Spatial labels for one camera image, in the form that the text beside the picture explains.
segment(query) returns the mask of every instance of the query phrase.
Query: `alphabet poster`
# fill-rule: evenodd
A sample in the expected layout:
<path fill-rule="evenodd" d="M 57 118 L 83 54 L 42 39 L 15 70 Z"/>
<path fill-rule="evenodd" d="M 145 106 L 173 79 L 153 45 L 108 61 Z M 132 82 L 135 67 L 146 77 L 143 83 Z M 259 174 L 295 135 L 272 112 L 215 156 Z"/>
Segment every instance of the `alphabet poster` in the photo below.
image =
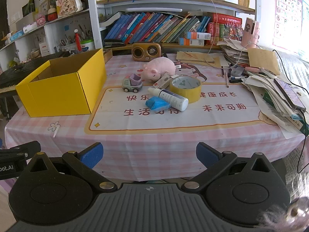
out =
<path fill-rule="evenodd" d="M 302 0 L 276 0 L 273 45 L 299 52 L 302 30 Z"/>

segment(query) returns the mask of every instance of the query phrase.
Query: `pink decoration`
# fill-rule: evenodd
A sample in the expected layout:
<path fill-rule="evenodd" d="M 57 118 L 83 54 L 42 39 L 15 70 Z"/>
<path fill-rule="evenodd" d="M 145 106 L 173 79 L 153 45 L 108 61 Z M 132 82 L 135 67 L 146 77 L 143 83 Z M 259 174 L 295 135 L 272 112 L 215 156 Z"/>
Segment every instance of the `pink decoration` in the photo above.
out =
<path fill-rule="evenodd" d="M 158 81 L 166 72 L 175 75 L 175 64 L 166 57 L 157 57 L 144 65 L 143 78 Z"/>

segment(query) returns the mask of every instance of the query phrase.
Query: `marker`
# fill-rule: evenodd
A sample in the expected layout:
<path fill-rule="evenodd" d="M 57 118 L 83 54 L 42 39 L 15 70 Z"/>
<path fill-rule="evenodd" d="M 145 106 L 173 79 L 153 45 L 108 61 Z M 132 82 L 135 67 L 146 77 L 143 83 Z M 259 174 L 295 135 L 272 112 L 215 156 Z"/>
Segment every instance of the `marker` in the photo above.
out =
<path fill-rule="evenodd" d="M 242 79 L 242 78 L 247 78 L 247 77 L 230 77 L 229 79 Z"/>

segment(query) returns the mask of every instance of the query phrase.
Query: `roll of tape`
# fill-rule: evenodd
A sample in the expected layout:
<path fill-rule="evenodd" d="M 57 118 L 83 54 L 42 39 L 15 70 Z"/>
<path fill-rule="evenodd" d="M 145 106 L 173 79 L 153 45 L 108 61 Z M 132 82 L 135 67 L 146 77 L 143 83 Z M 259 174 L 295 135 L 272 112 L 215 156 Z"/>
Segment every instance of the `roll of tape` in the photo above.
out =
<path fill-rule="evenodd" d="M 170 84 L 170 91 L 187 98 L 189 104 L 200 99 L 201 89 L 201 82 L 197 78 L 188 76 L 174 78 Z"/>

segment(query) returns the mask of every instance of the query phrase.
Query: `charging cable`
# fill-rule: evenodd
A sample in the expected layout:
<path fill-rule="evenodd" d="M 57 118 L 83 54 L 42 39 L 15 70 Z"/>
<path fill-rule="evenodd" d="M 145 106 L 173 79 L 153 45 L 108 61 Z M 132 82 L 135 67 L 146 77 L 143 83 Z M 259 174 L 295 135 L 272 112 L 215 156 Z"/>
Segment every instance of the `charging cable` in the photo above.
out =
<path fill-rule="evenodd" d="M 308 92 L 308 90 L 307 90 L 306 88 L 304 88 L 304 87 L 302 87 L 302 86 L 300 86 L 300 85 L 294 84 L 294 83 L 289 79 L 288 74 L 286 73 L 286 70 L 285 70 L 285 68 L 284 68 L 284 65 L 283 65 L 283 62 L 282 62 L 282 59 L 281 59 L 279 53 L 278 53 L 276 50 L 273 50 L 273 52 L 274 52 L 274 51 L 277 53 L 278 57 L 280 58 L 280 61 L 281 61 L 281 63 L 282 63 L 282 67 L 283 67 L 283 70 L 284 70 L 284 73 L 285 73 L 286 78 L 290 81 L 291 84 L 293 84 L 293 85 L 295 85 L 295 86 L 297 86 L 297 87 L 300 87 L 300 88 L 304 89 L 304 90 L 308 93 L 308 95 L 309 95 L 309 92 Z M 304 122 L 305 122 L 305 139 L 304 139 L 304 145 L 302 146 L 302 151 L 301 151 L 301 153 L 300 153 L 300 156 L 299 156 L 299 159 L 298 159 L 298 162 L 297 162 L 297 173 L 298 173 L 298 174 L 300 174 L 300 173 L 309 165 L 309 163 L 308 163 L 307 165 L 305 165 L 305 166 L 302 168 L 302 170 L 299 171 L 299 163 L 300 163 L 300 159 L 302 158 L 302 153 L 303 153 L 303 151 L 304 151 L 304 149 L 305 149 L 306 136 L 307 136 L 307 122 L 306 122 L 305 114 L 304 114 L 302 111 L 300 111 L 300 112 L 302 113 L 302 116 L 303 116 Z"/>

